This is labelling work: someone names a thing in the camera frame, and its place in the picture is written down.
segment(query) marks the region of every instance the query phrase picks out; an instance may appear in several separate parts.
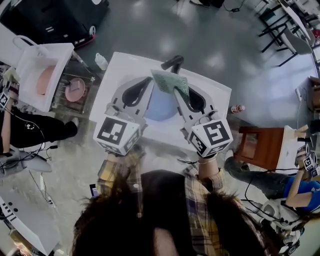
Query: pink plate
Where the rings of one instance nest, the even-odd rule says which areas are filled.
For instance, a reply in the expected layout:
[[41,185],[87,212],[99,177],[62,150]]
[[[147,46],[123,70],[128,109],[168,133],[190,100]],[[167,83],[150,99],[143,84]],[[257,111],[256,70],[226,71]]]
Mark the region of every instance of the pink plate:
[[48,66],[39,76],[38,82],[36,83],[36,93],[40,95],[45,95],[47,87],[54,72],[56,66]]
[[70,80],[70,85],[65,88],[65,97],[70,102],[77,102],[85,93],[86,84],[81,78]]

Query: black shirt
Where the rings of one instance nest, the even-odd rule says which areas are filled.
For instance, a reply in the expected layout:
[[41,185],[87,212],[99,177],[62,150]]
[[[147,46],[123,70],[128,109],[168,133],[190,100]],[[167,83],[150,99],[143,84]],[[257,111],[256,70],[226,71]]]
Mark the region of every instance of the black shirt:
[[181,256],[195,256],[185,193],[185,177],[155,170],[141,175],[143,216],[152,227],[168,230]]

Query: dish rack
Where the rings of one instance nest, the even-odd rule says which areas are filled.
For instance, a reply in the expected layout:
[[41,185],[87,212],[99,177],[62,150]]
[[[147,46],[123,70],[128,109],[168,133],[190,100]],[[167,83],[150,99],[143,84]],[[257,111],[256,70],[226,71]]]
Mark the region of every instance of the dish rack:
[[[84,81],[85,91],[81,99],[75,102],[70,102],[67,100],[65,94],[67,87],[66,84],[74,78],[80,78]],[[80,118],[89,117],[92,104],[90,104],[90,100],[88,99],[90,98],[90,93],[93,90],[93,87],[95,85],[99,85],[100,82],[101,79],[98,75],[85,64],[79,55],[73,51],[56,87],[51,103],[51,111]]]

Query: black cable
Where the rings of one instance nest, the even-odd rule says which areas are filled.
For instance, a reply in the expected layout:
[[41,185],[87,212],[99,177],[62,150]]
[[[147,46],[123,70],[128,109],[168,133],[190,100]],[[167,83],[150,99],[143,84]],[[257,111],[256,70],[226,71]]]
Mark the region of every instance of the black cable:
[[30,170],[29,170],[29,173],[30,173],[30,175],[31,175],[31,177],[32,177],[32,179],[33,179],[33,181],[34,181],[34,183],[36,184],[36,187],[37,187],[37,188],[38,188],[38,190],[40,191],[40,193],[41,193],[41,195],[42,195],[43,199],[44,199],[44,200],[45,200],[49,205],[51,205],[51,202],[47,200],[47,186],[46,186],[45,180],[43,180],[43,184],[44,184],[44,187],[45,187],[45,189],[44,189],[44,194],[45,194],[45,196],[44,196],[44,194],[42,193],[42,191],[41,191],[40,187],[38,186],[38,183],[36,182],[36,180],[35,180],[35,178],[34,178],[34,176],[32,175],[32,173],[31,173],[31,171],[30,171]]
[[254,178],[255,178],[256,176],[258,176],[258,175],[260,175],[260,174],[265,174],[265,173],[267,173],[267,172],[273,172],[273,171],[289,171],[289,170],[300,170],[300,169],[299,169],[299,168],[271,169],[271,170],[266,170],[266,171],[262,171],[262,172],[260,172],[260,173],[257,173],[255,176],[253,176],[253,177],[251,178],[248,186],[246,187],[246,190],[245,190],[245,192],[244,192],[244,197],[245,197],[245,199],[246,199],[252,206],[254,206],[255,208],[257,208],[260,212],[264,213],[265,215],[273,218],[275,221],[280,222],[280,223],[287,223],[287,224],[291,225],[291,224],[293,224],[293,223],[295,223],[295,222],[298,222],[301,218],[299,217],[298,219],[296,219],[296,220],[294,220],[294,221],[290,221],[290,222],[287,221],[287,220],[284,220],[283,218],[281,218],[281,219],[276,218],[276,217],[274,217],[274,216],[266,213],[265,211],[263,211],[263,210],[262,210],[261,208],[259,208],[258,206],[254,205],[254,204],[252,203],[252,200],[249,200],[248,197],[247,197],[248,188],[249,188],[250,184],[252,183],[252,181],[254,180]]
[[307,109],[311,112],[311,113],[314,113],[314,111],[312,110],[312,109],[310,109],[310,107],[308,106],[308,101],[307,101],[307,90],[306,90],[306,88],[302,88],[302,91],[303,91],[303,93],[302,93],[302,98],[303,98],[303,100],[305,101],[305,104],[306,104],[306,107],[307,107]]
[[49,159],[49,160],[51,161],[52,158],[48,155],[48,150],[49,150],[49,149],[50,149],[50,148],[47,148],[46,151],[45,151],[46,156],[47,156],[46,160]]
[[250,211],[252,214],[258,215],[260,218],[264,218],[261,215],[259,215],[258,213],[254,212],[253,210],[251,210],[250,208],[245,207],[248,211]]
[[241,3],[241,5],[240,5],[239,8],[233,8],[233,9],[231,9],[231,10],[228,10],[228,9],[225,7],[225,3],[222,3],[222,5],[223,5],[223,8],[224,8],[227,12],[236,13],[236,12],[240,12],[240,9],[241,9],[241,7],[242,7],[242,5],[244,4],[245,1],[246,1],[246,0],[242,0],[242,3]]
[[41,147],[39,149],[35,150],[35,151],[30,152],[30,154],[26,155],[22,159],[17,159],[17,160],[12,160],[12,161],[5,162],[3,165],[0,166],[0,170],[5,171],[4,167],[7,166],[7,165],[10,165],[10,164],[13,164],[13,163],[15,163],[15,164],[12,165],[12,166],[7,167],[7,169],[15,167],[18,163],[20,163],[22,161],[30,161],[30,160],[34,159],[39,154],[40,151],[43,151],[43,149],[41,149]]
[[188,164],[188,165],[192,165],[197,171],[199,171],[199,170],[198,170],[198,167],[196,166],[196,163],[197,163],[198,161],[192,162],[192,161],[187,161],[187,160],[184,160],[184,159],[181,159],[181,158],[178,158],[177,160],[178,160],[179,162],[181,162],[181,163]]

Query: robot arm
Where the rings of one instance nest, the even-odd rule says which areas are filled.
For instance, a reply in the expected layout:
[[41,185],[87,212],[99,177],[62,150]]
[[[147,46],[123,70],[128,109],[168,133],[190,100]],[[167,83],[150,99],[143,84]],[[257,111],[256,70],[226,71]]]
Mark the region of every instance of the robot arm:
[[[121,85],[104,117],[98,122],[94,139],[108,152],[125,156],[142,136],[146,128],[144,115],[155,82],[151,77],[140,77]],[[184,137],[202,157],[222,151],[233,137],[226,119],[221,119],[212,98],[203,90],[189,84],[189,97],[174,90],[178,110],[185,123]]]
[[147,127],[147,111],[154,80],[135,78],[116,90],[103,118],[97,123],[93,138],[108,152],[125,156]]

